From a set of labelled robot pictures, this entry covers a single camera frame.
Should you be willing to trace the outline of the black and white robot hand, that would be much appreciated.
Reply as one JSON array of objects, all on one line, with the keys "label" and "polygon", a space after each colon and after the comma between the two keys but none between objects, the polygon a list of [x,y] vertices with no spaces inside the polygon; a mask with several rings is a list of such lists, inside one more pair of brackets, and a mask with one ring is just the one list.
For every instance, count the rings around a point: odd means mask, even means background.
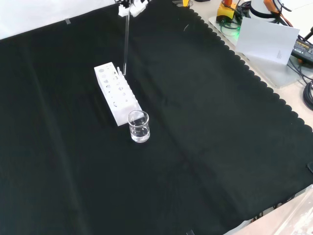
[{"label": "black and white robot hand", "polygon": [[148,0],[116,0],[115,3],[119,4],[119,16],[125,17],[127,15],[132,15],[133,17],[138,16],[143,12],[149,1]]}]

